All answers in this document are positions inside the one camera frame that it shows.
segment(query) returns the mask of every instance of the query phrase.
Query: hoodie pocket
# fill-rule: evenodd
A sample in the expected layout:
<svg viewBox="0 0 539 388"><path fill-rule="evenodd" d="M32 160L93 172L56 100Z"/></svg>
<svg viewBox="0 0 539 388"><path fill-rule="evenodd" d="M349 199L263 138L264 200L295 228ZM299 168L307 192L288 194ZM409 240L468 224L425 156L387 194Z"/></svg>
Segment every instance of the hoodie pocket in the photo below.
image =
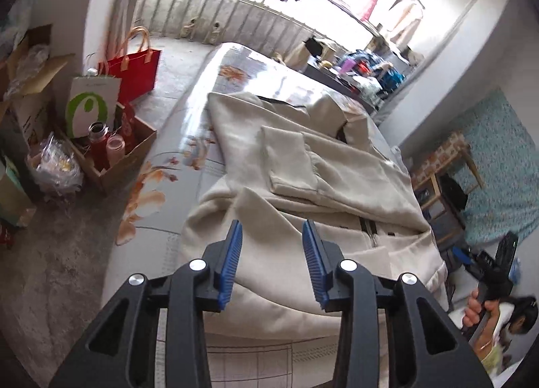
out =
<svg viewBox="0 0 539 388"><path fill-rule="evenodd" d="M262 140L270 191L314 202L318 180L303 134L262 127Z"/></svg>

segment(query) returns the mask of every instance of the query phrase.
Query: white paper bag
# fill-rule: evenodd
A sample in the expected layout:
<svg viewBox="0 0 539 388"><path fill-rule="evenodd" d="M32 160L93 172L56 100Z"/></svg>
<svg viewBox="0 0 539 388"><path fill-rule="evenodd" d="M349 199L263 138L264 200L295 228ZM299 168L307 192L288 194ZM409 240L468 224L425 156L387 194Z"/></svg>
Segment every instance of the white paper bag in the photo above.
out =
<svg viewBox="0 0 539 388"><path fill-rule="evenodd" d="M120 91L120 78L80 76L73 78L66 106L66 132L71 138L88 135L94 122L114 125L114 112Z"/></svg>

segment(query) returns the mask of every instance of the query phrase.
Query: box on floor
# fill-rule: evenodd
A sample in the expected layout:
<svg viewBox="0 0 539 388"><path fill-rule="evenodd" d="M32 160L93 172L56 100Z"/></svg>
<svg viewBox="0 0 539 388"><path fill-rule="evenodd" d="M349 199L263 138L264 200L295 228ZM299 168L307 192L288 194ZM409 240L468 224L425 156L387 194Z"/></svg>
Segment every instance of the box on floor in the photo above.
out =
<svg viewBox="0 0 539 388"><path fill-rule="evenodd" d="M36 206L23 190L17 168L8 158L0 158L0 218L17 227L30 223Z"/></svg>
<svg viewBox="0 0 539 388"><path fill-rule="evenodd" d="M123 106L121 104L117 104L115 117L118 124L121 124L122 113ZM90 153L71 141L67 137L66 133L63 132L63 130L61 130L59 127L55 127L55 133L61 139L65 140L66 143L71 147L87 178L105 193L109 193L110 191L114 190L116 186L121 184L125 180L126 172L130 168L142 163L142 160L144 160L144 157L157 138L157 131L137 116L135 116L134 132L138 143L137 146L114 166L106 171L103 170L99 172L94 166Z"/></svg>
<svg viewBox="0 0 539 388"><path fill-rule="evenodd" d="M0 141L17 161L24 161L32 147L50 132L47 107L52 100L51 81L73 55L49 58L39 73L28 79L20 92L1 100L16 76L19 61L36 44L51 42L51 25L29 29L19 46L0 64Z"/></svg>

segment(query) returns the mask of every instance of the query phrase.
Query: paper bag handle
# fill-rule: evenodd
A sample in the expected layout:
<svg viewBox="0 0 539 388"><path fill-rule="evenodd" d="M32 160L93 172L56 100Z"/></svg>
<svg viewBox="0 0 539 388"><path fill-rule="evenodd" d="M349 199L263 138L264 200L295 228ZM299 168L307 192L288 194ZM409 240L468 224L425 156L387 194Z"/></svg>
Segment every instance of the paper bag handle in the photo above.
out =
<svg viewBox="0 0 539 388"><path fill-rule="evenodd" d="M150 33L144 26L136 26L129 31L129 34L127 34L126 39L123 41L123 43L120 46L120 49L118 50L117 54L115 55L115 58L119 58L120 56L123 56L122 64L120 69L122 71L127 70L129 67L129 57L126 55L127 51L127 44L129 43L129 40L131 40L134 36L136 36L138 33L142 34L142 43L140 43L140 46L138 48L137 52L142 51L142 48L146 44L148 47L148 52L146 53L144 63L149 63L152 59L152 47L150 46Z"/></svg>

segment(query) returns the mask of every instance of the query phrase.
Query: plastic bag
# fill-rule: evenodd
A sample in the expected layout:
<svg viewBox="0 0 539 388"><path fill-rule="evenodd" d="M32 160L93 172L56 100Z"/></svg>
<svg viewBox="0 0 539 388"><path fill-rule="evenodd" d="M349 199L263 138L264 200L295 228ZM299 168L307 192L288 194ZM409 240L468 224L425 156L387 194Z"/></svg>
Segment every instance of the plastic bag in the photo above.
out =
<svg viewBox="0 0 539 388"><path fill-rule="evenodd" d="M513 261L513 264L511 265L511 269L509 271L509 279L511 282L513 282L514 285L518 285L520 283L520 279L522 278L522 268L520 266L520 259L515 258Z"/></svg>
<svg viewBox="0 0 539 388"><path fill-rule="evenodd" d="M36 44L29 49L28 55L19 61L15 78L9 84L9 88L4 94L5 101L9 100L15 93L21 91L25 82L39 73L45 61L49 58L50 51L50 47L46 44Z"/></svg>
<svg viewBox="0 0 539 388"><path fill-rule="evenodd" d="M41 154L28 157L32 178L43 193L68 195L80 190L83 174L73 152L53 133L41 143Z"/></svg>
<svg viewBox="0 0 539 388"><path fill-rule="evenodd" d="M354 76L354 86L356 86L361 92L361 96L371 105L377 107L380 106L382 101L377 96L377 93L382 90L382 86L372 76L364 78L362 76Z"/></svg>
<svg viewBox="0 0 539 388"><path fill-rule="evenodd" d="M0 20L0 61L6 59L23 39L30 25L31 0L16 0L7 16Z"/></svg>

